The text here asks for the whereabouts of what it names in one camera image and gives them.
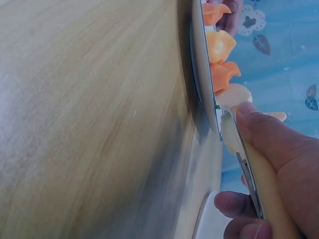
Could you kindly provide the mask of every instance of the flower print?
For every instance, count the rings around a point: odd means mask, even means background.
[[[253,31],[260,31],[266,26],[265,14],[261,10],[253,10],[251,5],[244,5],[238,34],[249,36]]]

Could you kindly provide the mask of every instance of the wooden table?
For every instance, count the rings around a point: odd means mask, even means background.
[[[190,6],[0,0],[1,238],[190,234],[196,215],[186,226],[180,212],[198,212],[212,185],[185,191],[194,172],[212,174],[189,167],[203,145],[193,142],[201,131],[194,119],[204,117]]]

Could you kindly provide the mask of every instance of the orange food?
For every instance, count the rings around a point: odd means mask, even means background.
[[[235,39],[226,31],[206,31],[209,63],[224,63],[236,46]]]
[[[226,89],[233,76],[241,76],[241,72],[234,62],[224,64],[211,64],[210,72],[213,82],[214,93]]]
[[[203,3],[202,9],[205,26],[215,25],[222,18],[224,13],[231,13],[231,10],[225,4],[215,6],[211,3]]]

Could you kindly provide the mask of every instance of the hand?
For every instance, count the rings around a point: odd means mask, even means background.
[[[223,3],[230,8],[232,13],[224,14],[216,27],[217,29],[227,31],[230,35],[234,36],[238,30],[244,0],[207,0],[207,2],[213,4]]]
[[[237,110],[238,129],[277,171],[279,191],[289,214],[309,239],[319,238],[319,139],[300,134],[251,103]],[[270,224],[256,219],[248,195],[221,192],[216,207],[233,220],[225,239],[271,239]]]

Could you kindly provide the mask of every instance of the knife handle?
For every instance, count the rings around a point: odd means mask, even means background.
[[[244,141],[244,144],[264,219],[272,226],[272,239],[302,239],[302,233],[289,216],[281,199],[275,169],[250,143]]]

